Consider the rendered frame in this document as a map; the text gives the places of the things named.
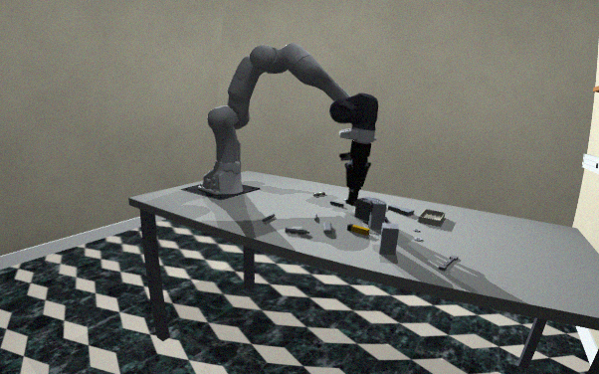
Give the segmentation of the yellow cylinder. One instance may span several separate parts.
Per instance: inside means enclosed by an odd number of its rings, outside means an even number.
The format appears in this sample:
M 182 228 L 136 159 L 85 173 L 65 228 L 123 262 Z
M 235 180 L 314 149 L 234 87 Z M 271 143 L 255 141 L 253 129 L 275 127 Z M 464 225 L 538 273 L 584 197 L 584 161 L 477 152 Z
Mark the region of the yellow cylinder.
M 370 233 L 369 232 L 370 229 L 352 225 L 352 224 L 347 225 L 347 230 L 358 233 L 358 234 L 366 235 L 366 236 L 369 235 L 369 233 Z M 374 233 L 370 233 L 370 234 L 374 234 Z M 377 235 L 377 234 L 374 234 L 374 235 Z

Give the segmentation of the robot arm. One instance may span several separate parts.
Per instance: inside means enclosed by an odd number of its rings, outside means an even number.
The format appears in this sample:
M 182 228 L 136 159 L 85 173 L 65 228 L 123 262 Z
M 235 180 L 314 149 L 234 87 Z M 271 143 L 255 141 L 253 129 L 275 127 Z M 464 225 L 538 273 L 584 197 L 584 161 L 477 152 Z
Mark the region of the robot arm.
M 378 114 L 376 97 L 367 93 L 350 96 L 309 52 L 296 43 L 289 43 L 281 49 L 260 45 L 252 50 L 250 56 L 243 58 L 234 73 L 228 88 L 228 105 L 216 107 L 208 113 L 208 125 L 216 139 L 216 161 L 198 189 L 215 195 L 243 192 L 241 143 L 235 128 L 242 128 L 250 120 L 250 99 L 259 76 L 265 72 L 280 74 L 286 70 L 305 85 L 324 91 L 333 100 L 329 110 L 332 119 L 352 124 L 351 129 L 339 132 L 341 138 L 363 144 L 377 139 L 374 137 Z

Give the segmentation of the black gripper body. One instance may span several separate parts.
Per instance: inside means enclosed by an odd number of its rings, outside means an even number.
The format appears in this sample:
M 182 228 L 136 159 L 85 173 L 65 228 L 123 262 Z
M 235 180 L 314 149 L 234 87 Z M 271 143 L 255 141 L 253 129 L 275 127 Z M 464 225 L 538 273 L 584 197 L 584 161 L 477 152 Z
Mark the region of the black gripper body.
M 352 160 L 353 169 L 357 170 L 358 161 L 361 161 L 361 166 L 362 166 L 362 161 L 366 161 L 367 162 L 367 160 L 368 160 L 367 157 L 370 156 L 370 149 L 371 149 L 371 143 L 370 144 L 363 144 L 363 143 L 355 142 L 353 140 L 351 141 L 351 149 L 350 149 L 351 158 L 350 158 L 350 161 L 353 158 L 353 160 Z M 364 157 L 366 157 L 366 158 L 364 158 Z M 361 169 L 361 166 L 360 166 L 360 169 Z

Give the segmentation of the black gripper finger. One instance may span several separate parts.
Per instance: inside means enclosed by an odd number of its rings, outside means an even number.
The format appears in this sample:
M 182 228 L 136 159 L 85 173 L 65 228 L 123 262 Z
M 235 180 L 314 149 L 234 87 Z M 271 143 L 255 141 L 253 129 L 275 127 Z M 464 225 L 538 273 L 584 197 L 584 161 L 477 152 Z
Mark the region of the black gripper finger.
M 361 161 L 358 161 L 357 170 L 353 169 L 352 160 L 353 160 L 353 158 L 351 159 L 351 161 L 349 163 L 345 163 L 346 186 L 349 187 L 347 204 L 349 204 L 351 206 L 353 206 L 353 204 L 354 204 L 358 172 L 360 171 L 360 166 L 361 166 Z
M 366 161 L 362 161 L 361 169 L 358 172 L 358 178 L 357 178 L 357 184 L 356 184 L 356 193 L 355 193 L 355 199 L 354 199 L 355 202 L 356 202 L 356 199 L 358 198 L 358 192 L 359 192 L 359 190 L 361 189 L 361 187 L 364 184 L 364 181 L 365 181 L 368 169 L 369 169 L 369 167 L 371 165 L 370 162 L 367 162 L 366 164 L 365 163 L 366 163 Z

